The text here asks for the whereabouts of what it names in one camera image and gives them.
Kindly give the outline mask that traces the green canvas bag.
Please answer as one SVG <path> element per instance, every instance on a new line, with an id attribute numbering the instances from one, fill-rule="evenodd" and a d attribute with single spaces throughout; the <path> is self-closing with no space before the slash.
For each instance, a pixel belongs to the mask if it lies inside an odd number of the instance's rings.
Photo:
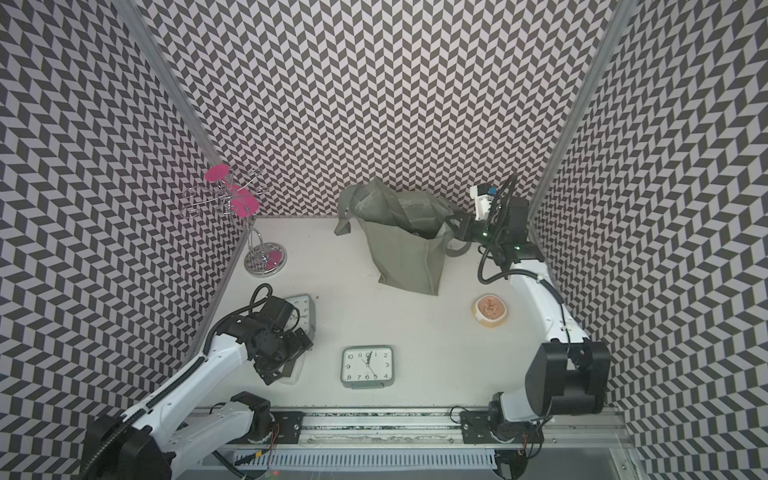
<path id="1" fill-rule="evenodd" d="M 471 247 L 449 247 L 455 236 L 448 218 L 459 212 L 457 205 L 425 191 L 397 192 L 377 178 L 345 188 L 337 211 L 334 234 L 350 233 L 356 219 L 379 282 L 404 291 L 436 296 L 445 260 Z"/>

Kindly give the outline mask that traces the small grey digital clock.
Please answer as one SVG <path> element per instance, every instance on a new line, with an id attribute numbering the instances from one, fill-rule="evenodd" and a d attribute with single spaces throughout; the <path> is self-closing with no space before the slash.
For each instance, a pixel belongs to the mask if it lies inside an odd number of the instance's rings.
<path id="1" fill-rule="evenodd" d="M 301 375 L 304 363 L 305 363 L 304 354 L 286 362 L 279 370 L 280 376 L 277 379 L 277 382 L 281 384 L 286 384 L 286 385 L 297 384 L 299 377 Z"/>

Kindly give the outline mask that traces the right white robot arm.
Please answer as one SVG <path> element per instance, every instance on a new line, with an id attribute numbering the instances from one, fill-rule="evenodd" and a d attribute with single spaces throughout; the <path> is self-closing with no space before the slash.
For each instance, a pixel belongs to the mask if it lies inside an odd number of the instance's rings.
<path id="1" fill-rule="evenodd" d="M 568 311 L 541 249 L 528 235 L 529 202 L 515 194 L 516 184 L 511 175 L 499 186 L 472 186 L 473 213 L 456 213 L 449 224 L 458 240 L 477 244 L 478 281 L 505 281 L 519 296 L 517 303 L 482 296 L 472 307 L 478 322 L 497 325 L 518 309 L 539 342 L 523 384 L 496 393 L 484 422 L 463 413 L 461 425 L 493 442 L 529 447 L 543 443 L 544 426 L 558 415 L 602 412 L 612 358 L 608 347 L 591 339 Z"/>

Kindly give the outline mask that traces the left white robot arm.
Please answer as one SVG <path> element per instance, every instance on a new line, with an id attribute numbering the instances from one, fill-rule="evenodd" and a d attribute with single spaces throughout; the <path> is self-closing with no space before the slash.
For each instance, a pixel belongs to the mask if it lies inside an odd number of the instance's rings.
<path id="1" fill-rule="evenodd" d="M 158 390 L 125 412 L 98 418 L 86 430 L 82 479 L 175 479 L 233 440 L 253 442 L 264 456 L 278 443 L 295 443 L 302 414 L 274 414 L 269 400 L 240 392 L 205 418 L 189 414 L 226 377 L 251 365 L 265 385 L 291 377 L 313 346 L 315 305 L 307 295 L 288 299 L 261 284 L 248 305 L 221 318 L 201 351 Z"/>

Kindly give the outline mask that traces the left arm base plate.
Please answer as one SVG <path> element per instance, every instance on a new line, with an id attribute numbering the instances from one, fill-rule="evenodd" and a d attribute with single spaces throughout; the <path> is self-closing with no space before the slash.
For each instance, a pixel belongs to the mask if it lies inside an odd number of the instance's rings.
<path id="1" fill-rule="evenodd" d="M 268 426 L 259 426 L 246 435 L 231 440 L 227 446 L 234 445 L 293 445 L 299 442 L 305 413 L 298 410 L 272 412 Z"/>

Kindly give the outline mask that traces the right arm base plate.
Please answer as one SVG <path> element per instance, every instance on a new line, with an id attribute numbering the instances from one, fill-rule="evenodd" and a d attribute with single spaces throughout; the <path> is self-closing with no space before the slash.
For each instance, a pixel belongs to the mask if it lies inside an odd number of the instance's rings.
<path id="1" fill-rule="evenodd" d="M 458 418 L 465 444 L 519 444 L 530 446 L 544 441 L 537 422 L 497 422 L 487 410 L 460 410 Z"/>

